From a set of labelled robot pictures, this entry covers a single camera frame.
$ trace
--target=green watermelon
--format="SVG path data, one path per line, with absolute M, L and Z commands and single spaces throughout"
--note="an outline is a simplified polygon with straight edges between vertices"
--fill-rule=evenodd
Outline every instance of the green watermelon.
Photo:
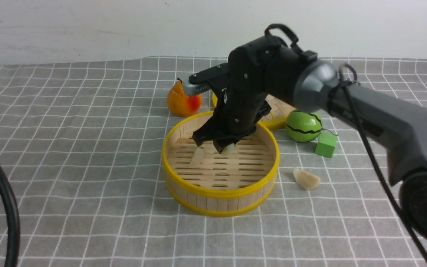
M 322 121 L 318 113 L 291 112 L 286 119 L 286 132 L 297 142 L 311 142 L 322 131 Z

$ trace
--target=toy orange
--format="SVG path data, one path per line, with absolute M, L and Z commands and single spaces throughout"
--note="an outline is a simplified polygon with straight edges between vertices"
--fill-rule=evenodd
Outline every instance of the toy orange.
M 183 92 L 182 81 L 178 78 L 168 93 L 169 110 L 178 117 L 189 117 L 194 115 L 201 105 L 202 97 L 200 95 L 186 96 Z

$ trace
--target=green block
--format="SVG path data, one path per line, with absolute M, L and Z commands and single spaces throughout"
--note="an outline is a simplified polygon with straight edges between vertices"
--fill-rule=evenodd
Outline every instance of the green block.
M 319 141 L 317 142 L 315 153 L 324 157 L 332 158 L 336 145 L 337 137 L 335 135 L 322 132 L 319 135 Z

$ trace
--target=wire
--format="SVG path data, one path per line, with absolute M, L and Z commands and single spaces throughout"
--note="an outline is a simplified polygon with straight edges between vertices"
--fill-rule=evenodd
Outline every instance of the wire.
M 360 123 L 360 117 L 358 115 L 357 108 L 355 106 L 355 103 L 354 103 L 351 95 L 350 95 L 349 89 L 347 88 L 347 83 L 344 83 L 344 75 L 342 73 L 342 68 L 344 66 L 347 67 L 354 74 L 354 79 L 355 79 L 354 83 L 357 82 L 357 73 L 354 70 L 354 68 L 352 66 L 350 66 L 349 64 L 344 63 L 339 67 L 339 77 L 340 77 L 341 81 L 339 81 L 339 86 L 337 87 L 337 89 L 341 88 L 344 91 L 345 98 L 347 99 L 347 103 L 350 106 L 350 110 L 351 110 L 351 113 L 354 117 L 355 124 L 357 125 L 357 130 L 358 130 L 359 135 L 362 139 L 363 145 L 365 146 L 365 149 L 366 149 L 367 154 L 370 158 L 371 164 L 373 165 L 373 169 L 375 170 L 375 172 L 378 176 L 378 180 L 380 181 L 380 184 L 383 187 L 383 190 L 385 190 L 385 193 L 388 197 L 388 200 L 391 202 L 393 209 L 398 214 L 398 217 L 400 217 L 400 220 L 403 222 L 403 225 L 405 226 L 406 230 L 408 230 L 408 233 L 410 234 L 411 238 L 413 239 L 413 242 L 415 243 L 416 247 L 420 251 L 425 262 L 427 263 L 427 252 L 426 252 L 425 248 L 423 247 L 422 243 L 420 242 L 420 240 L 418 240 L 415 232 L 411 228 L 410 223 L 406 219 L 402 209 L 398 206 L 398 203 L 396 203 L 395 198 L 393 197 L 393 194 L 391 193 L 390 188 L 388 187 L 388 184 L 385 181 L 385 177 L 383 176 L 383 173 L 380 170 L 380 166 L 378 165 L 378 162 L 375 159 L 375 156 L 373 155 L 373 151 L 370 147 L 370 143 L 368 142 L 368 139 L 367 139 L 367 136 L 365 133 L 365 129 L 363 129 L 363 125 Z
M 7 223 L 7 249 L 6 261 L 4 267 L 17 266 L 17 257 L 19 256 L 19 242 L 21 238 L 19 211 L 17 210 L 17 201 L 14 197 L 11 185 L 0 166 L 0 195 L 6 211 Z

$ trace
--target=yellow steamer rim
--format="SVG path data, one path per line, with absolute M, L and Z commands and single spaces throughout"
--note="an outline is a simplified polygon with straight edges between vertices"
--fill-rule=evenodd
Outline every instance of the yellow steamer rim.
M 256 133 L 238 142 L 228 156 L 203 144 L 206 155 L 195 168 L 188 164 L 197 148 L 192 132 L 213 112 L 186 118 L 167 135 L 162 147 L 166 186 L 185 208 L 212 217 L 237 216 L 258 207 L 273 190 L 279 167 L 279 149 L 273 134 L 258 123 Z
M 295 108 L 272 95 L 268 95 L 266 97 L 266 101 L 268 101 L 269 105 L 271 106 L 271 112 L 269 115 L 264 116 L 259 121 L 259 123 L 266 126 L 266 128 L 268 128 L 270 131 L 283 128 L 286 124 L 286 118 L 288 118 L 288 115 Z M 217 106 L 217 96 L 215 93 L 212 93 L 212 103 L 215 108 L 215 106 Z

